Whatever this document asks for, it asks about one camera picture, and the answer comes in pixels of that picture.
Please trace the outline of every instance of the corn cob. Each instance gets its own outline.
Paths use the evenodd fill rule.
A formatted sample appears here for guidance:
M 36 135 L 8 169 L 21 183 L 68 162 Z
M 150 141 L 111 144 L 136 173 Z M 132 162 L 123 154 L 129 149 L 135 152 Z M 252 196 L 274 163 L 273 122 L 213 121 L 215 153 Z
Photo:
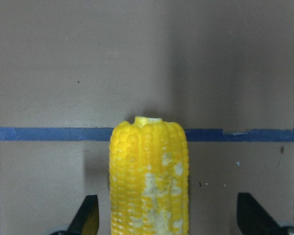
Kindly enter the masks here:
M 111 235 L 187 235 L 189 160 L 181 126 L 121 122 L 110 140 Z

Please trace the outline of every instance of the toy corn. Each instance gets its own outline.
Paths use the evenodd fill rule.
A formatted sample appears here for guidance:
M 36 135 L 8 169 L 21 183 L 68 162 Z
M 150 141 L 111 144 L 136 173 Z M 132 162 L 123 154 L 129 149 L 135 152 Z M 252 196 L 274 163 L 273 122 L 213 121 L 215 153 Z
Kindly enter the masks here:
M 111 235 L 187 235 L 189 159 L 181 126 L 121 122 L 110 140 Z

